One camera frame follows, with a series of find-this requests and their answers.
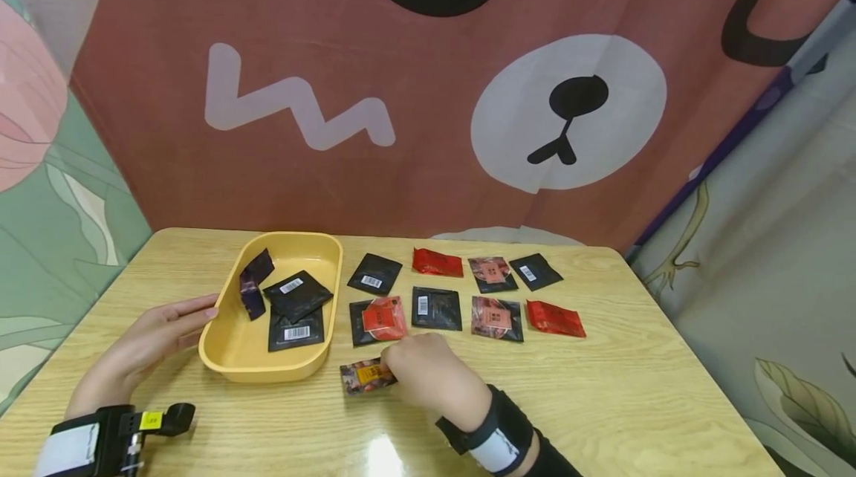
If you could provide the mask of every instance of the yellow sticker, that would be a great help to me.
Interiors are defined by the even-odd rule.
[[[163,422],[163,412],[143,412],[140,431],[157,431]]]
[[[357,370],[357,379],[363,386],[373,380],[380,379],[382,376],[383,370],[380,369],[380,366],[367,366],[367,368],[360,368]]]

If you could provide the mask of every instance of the black sleeve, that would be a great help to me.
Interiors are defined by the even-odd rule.
[[[535,433],[541,443],[541,450],[535,459],[535,465],[526,473],[526,477],[582,477],[568,459],[553,447],[550,440],[541,434],[541,431],[535,429]]]

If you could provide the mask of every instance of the cartoon bear face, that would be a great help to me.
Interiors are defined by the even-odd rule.
[[[73,85],[156,229],[624,248],[824,12],[737,2],[100,0]]]

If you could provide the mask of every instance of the wooden table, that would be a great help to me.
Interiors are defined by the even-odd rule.
[[[155,234],[0,420],[2,475],[30,476],[51,426],[62,419],[80,375],[147,308],[220,290],[255,233],[169,229]],[[779,476],[737,411],[710,379],[624,260],[602,247],[547,247],[474,241],[340,237],[343,280],[366,252],[405,264],[392,295],[413,285],[461,293],[464,332],[444,335],[460,357],[500,386],[585,476]],[[469,331],[463,279],[407,270],[413,246],[457,256],[544,253],[565,280],[531,293],[580,312],[588,337],[542,334],[525,343]],[[343,285],[326,364],[285,385],[239,385],[204,368],[194,351],[169,360],[135,403],[152,409],[188,400],[192,434],[146,444],[148,476],[482,476],[457,456],[429,418],[389,393],[345,398],[338,366],[377,357],[379,343],[351,347],[348,304],[366,293]]]

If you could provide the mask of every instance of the white strap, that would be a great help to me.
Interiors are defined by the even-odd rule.
[[[49,477],[95,462],[98,425],[79,426],[52,434],[45,440],[33,477]]]
[[[470,450],[470,455],[473,455],[479,466],[491,473],[499,473],[511,466],[519,454],[520,451],[499,429],[490,434],[479,447]]]

